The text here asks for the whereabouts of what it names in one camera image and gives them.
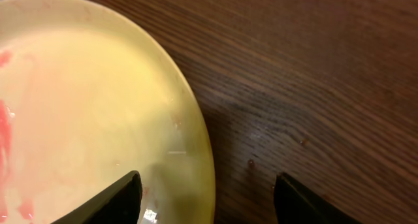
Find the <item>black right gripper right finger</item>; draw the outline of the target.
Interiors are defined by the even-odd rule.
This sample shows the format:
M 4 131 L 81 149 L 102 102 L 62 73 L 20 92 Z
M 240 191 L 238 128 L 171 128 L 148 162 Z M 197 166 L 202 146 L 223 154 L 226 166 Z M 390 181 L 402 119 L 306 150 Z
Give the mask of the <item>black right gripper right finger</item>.
M 279 224 L 359 224 L 287 173 L 276 176 L 274 207 Z

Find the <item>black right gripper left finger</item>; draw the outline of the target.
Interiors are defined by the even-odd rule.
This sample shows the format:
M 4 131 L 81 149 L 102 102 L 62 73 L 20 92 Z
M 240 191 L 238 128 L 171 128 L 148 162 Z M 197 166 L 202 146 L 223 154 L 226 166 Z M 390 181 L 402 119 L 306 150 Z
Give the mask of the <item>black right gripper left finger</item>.
M 132 170 L 53 224 L 137 224 L 141 200 L 140 174 Z

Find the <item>yellow plate top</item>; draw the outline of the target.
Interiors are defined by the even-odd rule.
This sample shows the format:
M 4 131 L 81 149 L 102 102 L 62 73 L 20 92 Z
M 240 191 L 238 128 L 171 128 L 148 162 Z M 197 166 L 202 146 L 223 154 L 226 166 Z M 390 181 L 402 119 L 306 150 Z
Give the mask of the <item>yellow plate top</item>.
M 212 223 L 196 98 L 137 24 L 87 0 L 1 0 L 1 222 L 51 223 L 135 170 L 139 223 Z

